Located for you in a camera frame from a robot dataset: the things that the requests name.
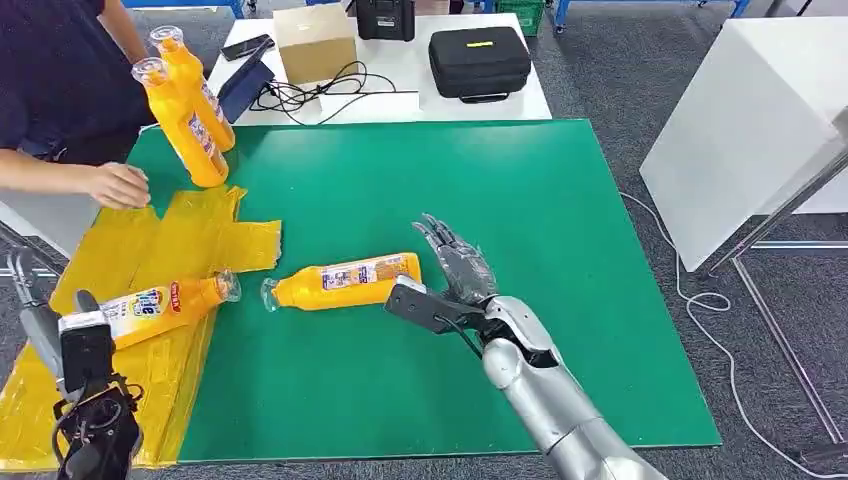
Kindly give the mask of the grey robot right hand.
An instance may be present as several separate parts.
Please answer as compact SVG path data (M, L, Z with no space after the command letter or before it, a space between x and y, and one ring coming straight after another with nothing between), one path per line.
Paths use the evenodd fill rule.
M447 297L457 303L478 305L498 294L496 278L480 250L445 222L423 213L413 222L435 253L448 284Z

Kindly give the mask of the person's hand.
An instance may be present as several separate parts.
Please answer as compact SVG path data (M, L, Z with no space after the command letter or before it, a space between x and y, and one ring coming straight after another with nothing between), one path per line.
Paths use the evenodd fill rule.
M137 167L114 162L91 170L85 192L112 209L143 208L151 200L147 175Z

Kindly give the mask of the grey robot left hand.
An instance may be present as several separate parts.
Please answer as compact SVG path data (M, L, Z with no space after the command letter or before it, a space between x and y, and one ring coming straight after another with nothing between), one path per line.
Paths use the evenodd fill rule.
M26 247L16 247L7 255L7 266L23 305L19 319L29 343L54 377L58 392L67 399L58 331L60 316L50 308L44 292L36 285L32 263L33 252Z

